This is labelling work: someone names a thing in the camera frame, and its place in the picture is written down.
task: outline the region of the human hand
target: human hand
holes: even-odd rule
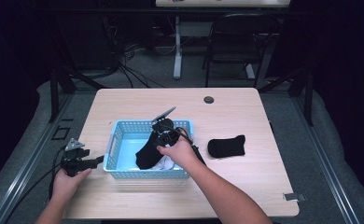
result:
[[[184,169],[194,162],[200,162],[189,141],[183,136],[179,136],[178,141],[172,147],[157,146],[157,150],[160,154],[169,156],[171,160]]]
[[[71,177],[67,175],[64,169],[56,174],[53,184],[52,200],[60,203],[67,203],[77,191],[77,186],[91,173],[91,169],[87,169]]]

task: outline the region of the human arm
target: human arm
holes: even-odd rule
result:
[[[64,169],[60,169],[54,179],[53,195],[48,206],[46,206],[45,210],[43,210],[36,223],[61,223],[63,210],[77,191],[77,186],[90,173],[91,169],[87,169],[74,177],[70,177],[66,174]]]
[[[251,197],[202,164],[185,138],[179,137],[172,147],[158,150],[190,175],[222,223],[271,223]]]

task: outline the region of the gray carpet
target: gray carpet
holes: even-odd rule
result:
[[[204,70],[201,69],[203,47],[197,43],[200,43],[200,40],[192,39],[184,47],[182,78],[179,80],[173,79],[174,53],[162,55],[147,50],[138,50],[135,52],[134,57],[127,62],[127,66],[140,71],[144,76],[152,79],[154,82],[149,81],[148,84],[153,88],[162,88],[162,86],[168,88],[203,87]],[[269,57],[271,57],[271,53],[267,55],[266,62],[269,61]],[[262,74],[264,74],[265,67],[266,64],[264,64]],[[222,75],[242,75],[241,67],[224,65],[214,67],[213,70]],[[135,77],[130,77],[135,88],[145,87]],[[120,71],[111,76],[95,80],[110,88],[131,87],[129,80]],[[69,99],[65,100],[69,104],[62,111],[57,123],[59,131],[52,130],[51,133],[46,134],[49,136],[49,140],[46,141],[43,150],[41,150],[38,164],[32,176],[30,176],[25,190],[31,187],[42,174],[50,169],[51,161],[59,147],[66,144],[71,137],[79,137],[85,118],[90,110],[95,90],[79,80],[74,81],[77,85],[77,92],[72,98],[68,98],[61,93],[61,98]],[[252,84],[252,81],[241,80],[227,82],[210,81],[210,87],[250,87]],[[265,84],[266,81],[261,79],[259,85]],[[267,116],[272,122],[274,137],[285,163],[292,188],[295,192],[303,193],[307,197],[307,201],[299,203],[301,211],[296,217],[272,217],[272,220],[279,223],[345,223],[343,214],[319,165],[312,139],[304,128],[304,122],[299,118],[300,111],[292,104],[292,100],[286,93],[287,87],[287,83],[283,84],[272,92],[263,93],[260,97]],[[42,134],[49,127],[49,84],[44,84],[38,91],[41,95],[41,101],[35,117],[0,173],[0,205],[5,199],[5,195],[7,195],[16,175],[18,175],[20,168],[35,151]],[[364,188],[358,183],[354,173],[343,160],[343,147],[340,144],[338,134],[317,94],[314,97],[313,121],[315,132],[329,156],[335,173],[339,177],[345,193],[357,214],[358,220],[360,223],[364,223]],[[10,218],[9,223],[33,223],[45,206],[44,201],[48,195],[48,186],[49,177],[41,181],[19,205]],[[65,220],[63,223],[101,223],[101,221]],[[182,222],[170,220],[167,223]]]

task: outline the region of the desk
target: desk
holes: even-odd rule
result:
[[[204,102],[212,96],[212,104]],[[190,119],[194,143],[208,165],[248,193],[270,217],[293,217],[291,193],[259,94],[255,89],[114,89],[100,90],[92,103],[79,141],[91,150],[90,158],[104,155],[112,127],[118,119],[154,119],[176,106],[170,119]],[[212,159],[207,143],[214,138],[245,135],[245,155]],[[64,218],[178,219],[216,217],[195,182],[180,188],[124,188],[101,166],[78,188]]]
[[[286,8],[290,0],[156,0],[156,7],[279,7]],[[174,79],[181,78],[182,51],[180,44],[180,20],[175,20]]]

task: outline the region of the desk leg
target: desk leg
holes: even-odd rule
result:
[[[179,17],[175,18],[175,65],[174,65],[174,79],[181,78],[182,66],[182,49],[181,49],[181,35],[180,35],[180,22]]]

